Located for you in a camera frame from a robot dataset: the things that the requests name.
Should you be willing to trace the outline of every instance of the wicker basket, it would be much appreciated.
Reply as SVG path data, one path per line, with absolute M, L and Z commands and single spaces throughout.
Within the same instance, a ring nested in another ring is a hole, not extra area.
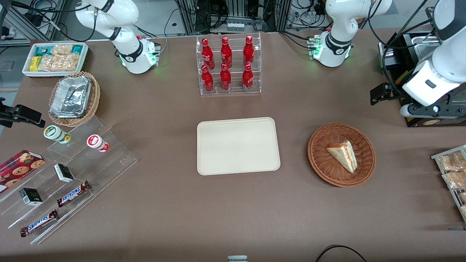
M 67 127 L 75 127 L 79 125 L 80 123 L 86 121 L 86 119 L 88 119 L 89 117 L 93 116 L 96 113 L 97 107 L 99 106 L 99 99 L 100 99 L 99 83 L 97 83 L 96 79 L 87 72 L 74 73 L 69 76 L 65 76 L 65 78 L 73 78 L 73 77 L 79 77 L 79 76 L 85 76 L 92 80 L 92 87 L 91 87 L 91 93 L 89 94 L 89 103 L 88 103 L 87 113 L 82 118 L 57 118 L 57 117 L 52 116 L 49 113 L 48 116 L 50 117 L 52 122 L 54 122 L 55 124 L 64 125 Z M 55 88 L 52 91 L 52 95 L 50 96 L 50 99 L 48 100 L 49 106 L 52 105 L 52 101 L 54 100 L 57 87 L 58 87 L 58 83 L 55 85 Z
M 329 144 L 351 142 L 357 168 L 351 174 L 328 151 Z M 367 137 L 358 129 L 341 123 L 321 126 L 312 134 L 308 144 L 308 157 L 315 172 L 325 181 L 340 187 L 358 186 L 372 175 L 376 154 Z

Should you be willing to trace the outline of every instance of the red bottle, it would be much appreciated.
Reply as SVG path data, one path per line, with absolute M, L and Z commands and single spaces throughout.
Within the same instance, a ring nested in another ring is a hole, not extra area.
M 253 89 L 253 73 L 251 72 L 251 64 L 244 66 L 243 72 L 243 90 L 249 92 Z
M 253 46 L 253 37 L 248 35 L 246 36 L 246 45 L 243 49 L 243 64 L 252 64 L 254 62 L 254 46 Z
M 232 55 L 232 48 L 230 44 L 228 44 L 228 37 L 222 37 L 222 49 L 220 50 L 220 54 L 222 55 L 222 63 L 226 64 L 228 68 L 233 66 L 233 55 Z
M 209 68 L 206 65 L 202 65 L 202 84 L 207 93 L 213 92 L 213 78 L 212 74 L 209 72 Z
M 215 63 L 213 61 L 213 52 L 212 48 L 209 46 L 209 41 L 204 38 L 201 41 L 202 43 L 202 60 L 204 60 L 204 64 L 209 67 L 210 70 L 215 68 Z
M 222 64 L 222 71 L 220 72 L 220 79 L 222 80 L 222 88 L 225 91 L 230 90 L 232 85 L 232 75 L 228 70 L 228 66 L 224 63 Z

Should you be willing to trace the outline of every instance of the brown table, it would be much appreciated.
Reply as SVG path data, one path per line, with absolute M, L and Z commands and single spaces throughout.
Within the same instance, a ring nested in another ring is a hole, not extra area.
M 381 30 L 388 38 L 393 30 Z M 405 127 L 397 102 L 370 106 L 384 81 L 377 41 L 359 32 L 338 68 L 309 60 L 279 34 L 262 34 L 260 96 L 201 97 L 195 37 L 174 38 L 160 66 L 130 74 L 109 41 L 89 42 L 86 71 L 101 86 L 97 115 L 140 159 L 42 244 L 30 246 L 0 218 L 0 261 L 313 261 L 330 244 L 368 261 L 464 261 L 461 216 L 430 156 L 466 144 L 464 127 Z M 56 79 L 25 77 L 15 103 L 44 114 Z M 281 167 L 274 172 L 201 176 L 199 122 L 272 117 Z M 334 187 L 312 170 L 306 146 L 320 125 L 359 128 L 377 154 L 373 176 Z M 42 152 L 42 130 L 14 124 L 0 137 L 0 159 Z M 322 261 L 356 256 L 332 250 Z

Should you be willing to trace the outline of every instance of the small black box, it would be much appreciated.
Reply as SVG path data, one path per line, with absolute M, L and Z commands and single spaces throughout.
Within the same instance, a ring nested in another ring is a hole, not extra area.
M 26 205 L 38 206 L 42 203 L 41 196 L 39 196 L 37 189 L 27 187 L 22 188 L 20 190 L 20 195 Z
M 58 175 L 58 179 L 61 181 L 71 183 L 73 182 L 73 179 L 75 179 L 66 165 L 58 163 L 54 168 Z

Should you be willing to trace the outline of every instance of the white cup with red lid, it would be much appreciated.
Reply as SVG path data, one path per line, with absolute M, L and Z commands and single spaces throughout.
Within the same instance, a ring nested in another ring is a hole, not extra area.
M 110 144 L 105 142 L 99 135 L 91 135 L 87 140 L 87 144 L 90 148 L 97 149 L 100 152 L 106 152 L 110 149 Z

